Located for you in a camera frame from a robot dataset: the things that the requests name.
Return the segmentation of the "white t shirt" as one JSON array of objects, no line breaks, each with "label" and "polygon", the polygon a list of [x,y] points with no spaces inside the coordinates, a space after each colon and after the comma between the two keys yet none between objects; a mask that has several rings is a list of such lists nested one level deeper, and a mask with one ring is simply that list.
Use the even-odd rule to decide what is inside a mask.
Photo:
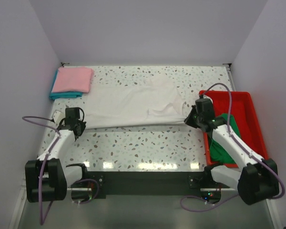
[{"label": "white t shirt", "polygon": [[95,85],[85,103],[87,129],[183,124],[184,100],[165,74],[142,85]]}]

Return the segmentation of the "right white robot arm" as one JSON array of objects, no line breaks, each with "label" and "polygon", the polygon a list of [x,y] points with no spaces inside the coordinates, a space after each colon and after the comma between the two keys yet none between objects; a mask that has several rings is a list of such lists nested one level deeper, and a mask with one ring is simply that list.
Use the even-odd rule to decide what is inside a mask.
[{"label": "right white robot arm", "polygon": [[217,142],[239,168],[236,171],[221,163],[207,166],[200,183],[207,187],[221,183],[233,188],[248,205],[278,197],[281,188],[275,161],[264,159],[237,136],[230,126],[230,117],[215,116],[210,99],[196,100],[184,122],[201,129]]}]

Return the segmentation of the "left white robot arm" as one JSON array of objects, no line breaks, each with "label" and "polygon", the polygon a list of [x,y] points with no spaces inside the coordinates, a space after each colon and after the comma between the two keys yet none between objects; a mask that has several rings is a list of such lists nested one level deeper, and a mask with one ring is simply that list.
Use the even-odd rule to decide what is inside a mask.
[{"label": "left white robot arm", "polygon": [[25,165],[26,193],[30,203],[64,200],[67,188],[73,184],[84,187],[89,183],[85,164],[62,165],[72,144],[82,136],[86,122],[84,110],[69,107],[60,118],[48,119],[57,127],[45,125],[55,132],[54,139],[35,160]]}]

